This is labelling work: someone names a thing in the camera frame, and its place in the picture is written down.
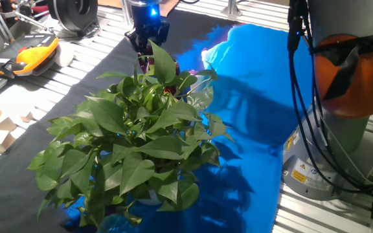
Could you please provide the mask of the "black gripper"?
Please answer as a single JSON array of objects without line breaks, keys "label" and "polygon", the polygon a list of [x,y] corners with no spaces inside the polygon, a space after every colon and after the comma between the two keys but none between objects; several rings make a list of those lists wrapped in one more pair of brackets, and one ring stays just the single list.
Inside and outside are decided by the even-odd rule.
[{"label": "black gripper", "polygon": [[131,10],[135,29],[127,31],[124,35],[135,52],[146,55],[148,54],[148,39],[142,36],[155,35],[155,44],[160,47],[167,40],[170,24],[161,23],[158,3],[132,5]]}]

